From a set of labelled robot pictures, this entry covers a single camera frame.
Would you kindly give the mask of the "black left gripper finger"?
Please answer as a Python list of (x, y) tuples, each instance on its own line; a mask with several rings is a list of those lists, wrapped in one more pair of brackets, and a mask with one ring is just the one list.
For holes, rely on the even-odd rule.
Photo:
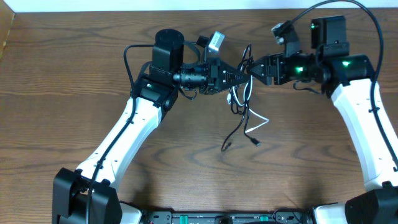
[(225, 81), (247, 81), (249, 78), (245, 73), (224, 61), (220, 62), (220, 77)]
[(225, 91), (225, 90), (228, 90), (228, 89), (230, 89), (230, 88), (232, 88), (234, 86), (242, 85), (243, 83), (247, 83), (248, 81), (249, 81), (248, 79), (240, 79), (240, 80), (221, 79), (218, 82), (217, 89), (218, 89), (219, 92)]

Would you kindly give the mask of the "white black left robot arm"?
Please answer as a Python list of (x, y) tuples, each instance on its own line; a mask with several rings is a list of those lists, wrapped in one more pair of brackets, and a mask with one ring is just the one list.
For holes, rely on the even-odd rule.
[(98, 148), (75, 170), (60, 169), (53, 181), (53, 223), (139, 223), (142, 212), (121, 202), (118, 189), (142, 143), (187, 90), (213, 95), (248, 81), (222, 61), (224, 35), (185, 40), (174, 29), (155, 35), (152, 59), (130, 80), (126, 107)]

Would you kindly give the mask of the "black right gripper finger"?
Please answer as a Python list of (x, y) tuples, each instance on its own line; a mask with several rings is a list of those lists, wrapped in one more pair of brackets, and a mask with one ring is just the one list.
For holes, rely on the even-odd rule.
[(249, 72), (266, 72), (270, 64), (270, 56), (266, 55), (260, 59), (254, 61), (250, 66), (248, 66)]
[(261, 83), (263, 83), (266, 86), (269, 86), (272, 84), (272, 77), (267, 76), (262, 71), (258, 72), (258, 71), (254, 71), (254, 70), (248, 70), (248, 74), (250, 74), (254, 78), (257, 78)]

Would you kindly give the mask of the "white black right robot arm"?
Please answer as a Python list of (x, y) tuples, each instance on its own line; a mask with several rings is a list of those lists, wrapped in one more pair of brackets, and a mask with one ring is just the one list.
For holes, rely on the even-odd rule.
[(248, 74), (265, 85), (292, 80), (317, 82), (342, 116), (358, 155), (365, 193), (343, 203), (313, 207), (303, 223), (396, 223), (397, 135), (373, 80), (368, 57), (352, 55), (343, 16), (320, 17), (310, 24), (313, 52), (304, 54), (293, 23), (273, 28), (285, 49), (251, 63)]

